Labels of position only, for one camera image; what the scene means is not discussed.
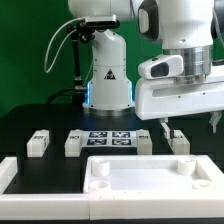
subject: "green backdrop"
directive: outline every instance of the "green backdrop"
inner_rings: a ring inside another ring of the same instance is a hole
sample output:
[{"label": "green backdrop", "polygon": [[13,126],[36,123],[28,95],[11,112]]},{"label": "green backdrop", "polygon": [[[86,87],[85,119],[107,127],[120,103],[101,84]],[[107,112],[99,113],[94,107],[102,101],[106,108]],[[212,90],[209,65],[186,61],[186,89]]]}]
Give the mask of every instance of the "green backdrop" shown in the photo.
[{"label": "green backdrop", "polygon": [[[53,71],[46,75],[43,70],[50,38],[71,18],[67,0],[0,0],[0,116],[18,105],[43,104],[49,95],[73,85],[70,41],[63,48]],[[127,42],[127,76],[136,83],[138,64],[160,54],[160,46],[141,37],[143,57],[134,22],[122,22],[116,32]],[[81,73],[85,78],[92,60],[91,45],[80,45],[80,54]],[[216,42],[215,58],[223,55],[221,45]]]}]

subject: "black table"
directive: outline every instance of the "black table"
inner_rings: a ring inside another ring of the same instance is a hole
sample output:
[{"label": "black table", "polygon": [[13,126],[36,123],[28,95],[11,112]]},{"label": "black table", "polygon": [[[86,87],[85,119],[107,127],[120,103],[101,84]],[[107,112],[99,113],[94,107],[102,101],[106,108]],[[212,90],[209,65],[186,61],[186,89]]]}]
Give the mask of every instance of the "black table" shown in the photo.
[{"label": "black table", "polygon": [[[217,133],[210,135],[210,114],[170,118],[169,127],[181,129],[191,144],[191,154],[208,155],[224,171],[224,123]],[[43,158],[26,156],[26,144],[36,130],[50,131],[50,145]],[[135,131],[149,130],[153,142],[153,154],[172,154],[158,120],[141,121],[135,115],[120,118],[102,118],[84,115],[74,105],[24,105],[15,108],[0,119],[0,162],[6,156],[18,158],[19,172],[6,189],[5,194],[82,193],[85,166],[88,156],[99,154],[132,154],[136,149],[122,151],[100,148],[82,152],[80,158],[65,158],[64,144],[69,132],[84,131]],[[224,219],[178,220],[114,220],[73,221],[52,223],[224,223]]]}]

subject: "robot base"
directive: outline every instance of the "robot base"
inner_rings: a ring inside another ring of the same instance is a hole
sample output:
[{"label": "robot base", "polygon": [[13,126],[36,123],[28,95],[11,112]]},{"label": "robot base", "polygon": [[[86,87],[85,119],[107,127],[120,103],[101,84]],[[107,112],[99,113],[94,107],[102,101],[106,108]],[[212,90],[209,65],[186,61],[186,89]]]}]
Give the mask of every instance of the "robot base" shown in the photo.
[{"label": "robot base", "polygon": [[136,88],[136,113],[142,120],[224,109],[224,66],[212,68],[201,85],[177,86],[173,78],[140,79]]},{"label": "robot base", "polygon": [[87,103],[83,104],[83,111],[85,114],[91,114],[94,116],[101,116],[101,117],[120,117],[125,116],[128,114],[134,114],[135,113],[135,106],[131,105],[129,108],[124,108],[120,110],[101,110],[101,109],[95,109],[91,108],[91,106]]}]

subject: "blue light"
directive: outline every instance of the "blue light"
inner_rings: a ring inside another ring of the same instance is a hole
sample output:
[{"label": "blue light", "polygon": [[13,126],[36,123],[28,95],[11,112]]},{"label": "blue light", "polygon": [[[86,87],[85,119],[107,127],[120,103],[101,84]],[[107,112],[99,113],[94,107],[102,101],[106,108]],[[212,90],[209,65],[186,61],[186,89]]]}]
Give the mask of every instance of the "blue light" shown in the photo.
[{"label": "blue light", "polygon": [[90,103],[90,83],[87,85],[87,104]]}]

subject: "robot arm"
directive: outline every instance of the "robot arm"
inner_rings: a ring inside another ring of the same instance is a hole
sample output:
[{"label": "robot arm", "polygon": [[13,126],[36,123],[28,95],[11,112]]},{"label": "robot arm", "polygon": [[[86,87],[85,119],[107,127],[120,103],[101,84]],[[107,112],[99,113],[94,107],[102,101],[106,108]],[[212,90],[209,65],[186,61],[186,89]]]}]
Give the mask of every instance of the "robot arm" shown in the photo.
[{"label": "robot arm", "polygon": [[212,65],[211,32],[213,10],[220,15],[223,6],[224,1],[215,0],[142,3],[140,31],[151,41],[162,40],[163,54],[139,66],[142,79],[137,83],[135,99],[141,119],[224,109],[224,66]]},{"label": "robot arm", "polygon": [[134,19],[141,2],[142,0],[68,1],[73,16],[87,16],[77,26],[81,41],[87,43],[92,40],[93,78],[88,83],[87,100],[83,103],[84,112],[100,116],[119,116],[134,112],[132,84],[126,76],[126,43],[121,36],[109,29],[119,26],[117,19]]},{"label": "robot arm", "polygon": [[75,17],[115,14],[121,21],[134,19],[133,9],[137,15],[141,3],[142,0],[68,0],[69,9]]}]

